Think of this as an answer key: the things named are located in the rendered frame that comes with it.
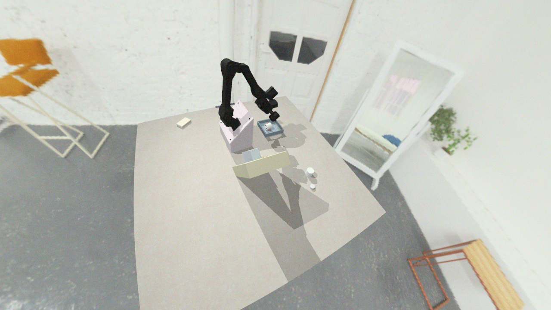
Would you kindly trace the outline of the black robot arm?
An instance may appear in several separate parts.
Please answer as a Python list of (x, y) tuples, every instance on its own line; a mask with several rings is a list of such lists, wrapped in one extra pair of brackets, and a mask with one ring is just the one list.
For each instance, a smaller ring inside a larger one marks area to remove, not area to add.
[[(260, 106), (264, 108), (270, 103), (270, 110), (278, 107), (278, 102), (273, 99), (278, 95), (278, 92), (272, 86), (270, 86), (267, 91), (264, 91), (261, 87), (259, 87), (248, 65), (235, 62), (227, 58), (223, 59), (220, 65), (223, 76), (223, 87), (222, 104), (219, 106), (218, 113), (224, 125), (228, 127), (231, 126), (233, 131), (241, 125), (238, 118), (232, 117), (234, 109), (230, 106), (232, 97), (232, 79), (234, 78), (236, 72), (243, 73), (243, 76), (251, 87), (252, 95), (257, 98), (254, 102), (255, 104), (260, 104)], [(267, 99), (269, 99), (269, 101)]]

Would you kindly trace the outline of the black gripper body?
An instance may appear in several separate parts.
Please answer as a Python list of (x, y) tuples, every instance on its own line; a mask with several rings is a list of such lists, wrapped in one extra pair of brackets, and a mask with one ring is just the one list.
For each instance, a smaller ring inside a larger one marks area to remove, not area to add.
[(266, 106), (266, 107), (264, 107), (264, 108), (261, 107), (260, 104), (257, 105), (257, 106), (258, 106), (259, 108), (262, 108), (262, 111), (264, 111), (264, 113), (266, 113), (266, 114), (267, 114), (267, 113), (270, 113), (269, 118), (270, 118), (270, 120), (273, 121), (273, 122), (274, 122), (275, 120), (277, 120), (277, 118), (280, 117), (280, 115), (277, 113), (277, 111), (274, 111), (274, 112), (273, 112), (272, 110), (270, 110), (270, 103), (268, 104), (268, 106)]

